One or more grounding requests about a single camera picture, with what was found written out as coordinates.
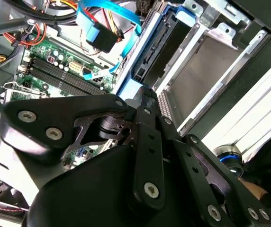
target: blue drive bracket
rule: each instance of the blue drive bracket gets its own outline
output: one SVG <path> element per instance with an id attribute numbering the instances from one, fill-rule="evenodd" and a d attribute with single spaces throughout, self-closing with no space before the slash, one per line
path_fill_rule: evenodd
<path id="1" fill-rule="evenodd" d="M 175 17 L 189 27 L 193 27 L 196 24 L 196 15 L 182 6 L 178 8 Z"/>
<path id="2" fill-rule="evenodd" d="M 97 73 L 90 73 L 90 74 L 83 75 L 85 80 L 90 80 L 90 79 L 94 79 L 98 77 L 103 77 L 105 75 L 115 72 L 120 67 L 121 62 L 127 56 L 129 51 L 135 44 L 139 35 L 142 33 L 142 28 L 141 28 L 141 21 L 140 21 L 139 16 L 129 11 L 128 9 L 121 7 L 109 0 L 80 0 L 79 5 L 78 5 L 78 10 L 77 10 L 76 23 L 80 27 L 82 27 L 86 35 L 88 34 L 88 32 L 90 33 L 89 37 L 91 39 L 94 39 L 97 36 L 98 31 L 96 31 L 95 28 L 93 28 L 94 22 L 83 12 L 83 9 L 86 7 L 101 7 L 104 9 L 108 9 L 118 14 L 119 16 L 136 24 L 128 43 L 126 44 L 124 50 L 122 51 L 118 59 L 118 63 L 111 69 L 104 69 Z"/>

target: blue ring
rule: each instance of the blue ring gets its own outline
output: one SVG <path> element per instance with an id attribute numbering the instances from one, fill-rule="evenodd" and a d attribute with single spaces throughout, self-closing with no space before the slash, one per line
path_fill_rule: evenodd
<path id="1" fill-rule="evenodd" d="M 223 158 L 220 159 L 220 162 L 222 162 L 223 160 L 227 159 L 227 158 L 239 158 L 238 156 L 235 156 L 235 155 L 228 155 L 228 156 L 225 156 Z"/>

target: vent grille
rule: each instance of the vent grille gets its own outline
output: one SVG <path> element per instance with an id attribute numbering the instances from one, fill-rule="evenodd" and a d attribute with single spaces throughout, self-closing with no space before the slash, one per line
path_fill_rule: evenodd
<path id="1" fill-rule="evenodd" d="M 162 115 L 166 116 L 172 121 L 172 115 L 170 114 L 169 106 L 164 92 L 159 95 L 158 100 Z"/>

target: orange wire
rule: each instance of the orange wire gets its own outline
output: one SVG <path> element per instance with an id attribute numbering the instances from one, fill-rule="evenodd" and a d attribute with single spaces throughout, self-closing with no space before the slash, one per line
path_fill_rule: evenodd
<path id="1" fill-rule="evenodd" d="M 34 45 L 40 44 L 40 43 L 45 39 L 45 37 L 46 37 L 46 30 L 47 30 L 46 24 L 44 24 L 44 33 L 43 33 L 42 38 L 41 38 L 38 42 L 33 43 L 34 41 L 38 40 L 39 37 L 40 37 L 40 28 L 39 28 L 38 24 L 36 24 L 36 28 L 37 28 L 37 36 L 36 36 L 36 39 L 33 40 L 31 43 L 21 41 L 21 42 L 20 42 L 20 43 L 21 43 L 20 45 L 34 46 Z M 12 36 L 11 34 L 9 34 L 9 33 L 5 33 L 4 36 L 5 36 L 5 38 L 10 39 L 12 42 L 14 42 L 14 41 L 16 40 L 15 37 L 13 37 L 13 36 Z"/>

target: black plastic part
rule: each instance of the black plastic part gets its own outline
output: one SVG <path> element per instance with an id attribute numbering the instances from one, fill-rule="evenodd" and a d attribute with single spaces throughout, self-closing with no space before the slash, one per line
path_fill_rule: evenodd
<path id="1" fill-rule="evenodd" d="M 256 197 L 245 188 L 237 177 L 208 150 L 208 148 L 194 135 L 187 135 L 187 142 L 192 151 L 208 169 L 206 179 L 209 184 L 216 185 L 225 198 L 225 208 L 236 226 L 271 226 L 271 223 L 257 212 L 259 220 L 252 218 L 248 208 L 253 210 L 265 209 Z"/>
<path id="2" fill-rule="evenodd" d="M 175 12 L 169 10 L 133 67 L 133 78 L 153 86 L 164 74 L 164 67 L 160 66 L 168 63 L 190 29 L 176 19 Z"/>
<path id="3" fill-rule="evenodd" d="M 132 193 L 128 202 L 134 212 L 149 216 L 164 207 L 165 188 L 161 134 L 155 129 L 155 115 L 148 107 L 138 108 L 133 133 L 136 136 L 131 144 L 136 161 Z M 151 198 L 145 193 L 146 183 L 153 183 L 157 187 L 157 198 Z"/>
<path id="4" fill-rule="evenodd" d="M 37 120 L 31 123 L 21 121 L 18 113 L 23 110 L 35 113 Z M 123 100 L 110 94 L 42 99 L 39 103 L 37 100 L 11 102 L 1 112 L 0 136 L 5 142 L 9 142 L 12 137 L 19 137 L 10 142 L 12 147 L 42 163 L 57 163 L 66 151 L 86 146 L 82 143 L 83 138 L 96 119 L 122 117 L 127 110 Z M 59 140 L 48 138 L 45 131 L 52 127 L 59 129 L 63 137 Z M 91 135 L 91 139 L 95 141 L 96 137 Z"/>
<path id="5" fill-rule="evenodd" d="M 27 226 L 194 227 L 187 212 L 192 209 L 187 182 L 183 178 L 177 181 L 180 174 L 166 162 L 166 206 L 150 218 L 130 209 L 126 195 L 132 186 L 134 163 L 132 148 L 118 146 L 55 178 L 35 198 Z"/>
<path id="6" fill-rule="evenodd" d="M 21 121 L 21 110 L 35 113 L 36 121 Z M 0 116 L 0 141 L 20 158 L 33 157 L 38 165 L 59 162 L 65 151 L 107 138 L 114 119 L 122 126 L 128 125 L 124 121 L 132 125 L 123 139 L 127 146 L 111 148 L 48 182 L 32 203 L 28 227 L 271 227 L 271 219 L 258 212 L 266 208 L 198 138 L 194 143 L 190 137 L 195 136 L 189 135 L 183 142 L 172 122 L 155 116 L 147 106 L 135 112 L 115 95 L 8 103 Z M 63 137 L 48 138 L 49 127 L 61 130 Z M 148 192 L 145 183 L 157 186 L 155 198 L 151 195 L 155 188 Z M 221 192 L 224 202 L 219 199 Z M 213 217 L 210 205 L 220 219 Z M 249 207 L 259 220 L 250 215 Z"/>
<path id="7" fill-rule="evenodd" d="M 109 53 L 119 36 L 100 23 L 95 23 L 93 27 L 98 29 L 99 33 L 93 42 L 89 40 L 86 40 L 86 42 L 98 50 Z"/>
<path id="8" fill-rule="evenodd" d="M 152 89 L 142 86 L 136 93 L 134 100 L 138 101 L 142 106 L 147 106 L 153 110 L 156 116 L 161 116 L 158 96 Z"/>

